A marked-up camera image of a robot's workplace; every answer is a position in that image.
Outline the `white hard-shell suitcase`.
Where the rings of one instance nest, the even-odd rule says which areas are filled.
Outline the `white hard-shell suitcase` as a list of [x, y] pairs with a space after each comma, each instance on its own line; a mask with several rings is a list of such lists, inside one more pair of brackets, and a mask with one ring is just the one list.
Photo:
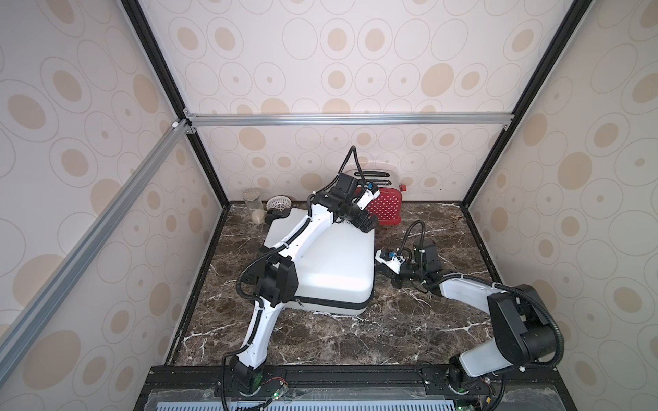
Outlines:
[[375, 288], [375, 233], [349, 222], [335, 223], [322, 205], [293, 208], [272, 222], [265, 240], [283, 248], [277, 257], [294, 263], [296, 291], [285, 308], [340, 315], [360, 315]]

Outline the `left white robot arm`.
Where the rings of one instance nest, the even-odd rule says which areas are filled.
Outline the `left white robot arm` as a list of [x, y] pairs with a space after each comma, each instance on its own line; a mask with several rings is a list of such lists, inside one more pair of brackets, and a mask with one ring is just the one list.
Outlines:
[[380, 196], [376, 183], [344, 173], [313, 192], [307, 210], [291, 211], [273, 229], [290, 232], [263, 245], [239, 282], [252, 284], [241, 298], [254, 303], [243, 345], [226, 360], [234, 379], [248, 393], [260, 387], [268, 344], [285, 308], [346, 315], [362, 313], [375, 291], [377, 217], [368, 205]]

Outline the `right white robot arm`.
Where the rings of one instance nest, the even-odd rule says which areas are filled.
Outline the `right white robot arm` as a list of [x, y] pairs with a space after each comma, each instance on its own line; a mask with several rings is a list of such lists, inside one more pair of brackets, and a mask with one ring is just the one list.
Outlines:
[[396, 288], [418, 283], [420, 290], [460, 301], [486, 313], [493, 337], [450, 359], [447, 380], [454, 390], [490, 373], [516, 368], [554, 368], [565, 354], [565, 337], [537, 291], [488, 281], [442, 267], [436, 246], [416, 244], [413, 250], [379, 250], [377, 269]]

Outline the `red polka-dot toaster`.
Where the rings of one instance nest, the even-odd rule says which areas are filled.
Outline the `red polka-dot toaster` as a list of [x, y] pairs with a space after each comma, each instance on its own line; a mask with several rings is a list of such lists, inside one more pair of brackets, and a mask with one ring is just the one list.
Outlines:
[[379, 219], [379, 226], [393, 226], [401, 222], [401, 209], [404, 184], [399, 181], [398, 175], [393, 171], [384, 169], [363, 169], [360, 172], [356, 167], [351, 167], [343, 174], [350, 176], [356, 182], [355, 192], [351, 197], [354, 203], [356, 196], [362, 189], [362, 180], [376, 185], [380, 190], [380, 196], [373, 200], [366, 208]]

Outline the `white patterned bowl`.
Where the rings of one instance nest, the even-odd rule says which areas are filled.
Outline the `white patterned bowl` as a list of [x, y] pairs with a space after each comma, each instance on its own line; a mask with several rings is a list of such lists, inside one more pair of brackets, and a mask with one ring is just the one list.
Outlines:
[[292, 200], [285, 195], [276, 195], [270, 198], [266, 203], [266, 209], [283, 211], [292, 207]]

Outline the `glass jar with rice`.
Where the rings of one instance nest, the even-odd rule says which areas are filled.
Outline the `glass jar with rice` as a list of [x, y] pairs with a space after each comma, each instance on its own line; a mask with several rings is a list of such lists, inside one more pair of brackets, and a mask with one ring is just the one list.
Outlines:
[[260, 198], [260, 190], [249, 188], [243, 192], [243, 201], [249, 211], [251, 221], [254, 224], [263, 224], [265, 222], [265, 209]]

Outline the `aluminium frame rail back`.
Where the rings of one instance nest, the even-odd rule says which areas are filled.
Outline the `aluminium frame rail back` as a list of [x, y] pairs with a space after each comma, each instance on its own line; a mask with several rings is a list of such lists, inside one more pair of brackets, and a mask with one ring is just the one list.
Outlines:
[[272, 115], [193, 115], [194, 127], [275, 127], [275, 126], [385, 126], [509, 124], [510, 112], [447, 113], [363, 113], [363, 114], [272, 114]]

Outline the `aluminium frame rail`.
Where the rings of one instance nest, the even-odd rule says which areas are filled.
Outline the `aluminium frame rail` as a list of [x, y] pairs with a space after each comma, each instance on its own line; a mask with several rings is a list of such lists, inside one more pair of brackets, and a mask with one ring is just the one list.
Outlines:
[[447, 113], [363, 113], [363, 114], [272, 114], [272, 115], [193, 115], [194, 127], [275, 127], [275, 126], [385, 126], [509, 124], [510, 112]]
[[165, 133], [10, 327], [1, 343], [2, 385], [6, 384], [137, 197], [153, 179], [174, 145], [186, 135], [190, 124], [190, 120], [181, 118]]

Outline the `aluminium frame rail left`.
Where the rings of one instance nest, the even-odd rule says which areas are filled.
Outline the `aluminium frame rail left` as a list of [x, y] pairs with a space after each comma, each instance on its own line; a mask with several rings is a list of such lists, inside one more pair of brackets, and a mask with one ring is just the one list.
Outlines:
[[186, 135], [190, 124], [190, 120], [181, 118], [165, 133], [10, 327], [1, 343], [2, 385], [6, 384], [137, 197], [153, 179], [174, 145]]

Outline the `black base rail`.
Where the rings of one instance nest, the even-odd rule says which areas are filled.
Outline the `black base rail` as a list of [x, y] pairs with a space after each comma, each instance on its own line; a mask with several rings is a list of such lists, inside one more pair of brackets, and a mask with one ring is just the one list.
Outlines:
[[[290, 388], [419, 388], [428, 395], [443, 395], [457, 398], [459, 395], [449, 388], [447, 365], [380, 365], [380, 366], [266, 366], [261, 382], [269, 391], [273, 384], [285, 380]], [[496, 373], [489, 383], [480, 378], [471, 384], [465, 394], [470, 399], [489, 392], [496, 394], [495, 385], [505, 380], [505, 399], [522, 388], [539, 389], [546, 385], [557, 393], [558, 404], [566, 410], [576, 408], [564, 381], [557, 371], [531, 369], [524, 373], [508, 371]], [[238, 394], [233, 383], [232, 371], [219, 366], [155, 366], [147, 375], [142, 386], [136, 410], [144, 410], [147, 400], [155, 392], [166, 390], [209, 390], [211, 397], [222, 393], [228, 397]]]

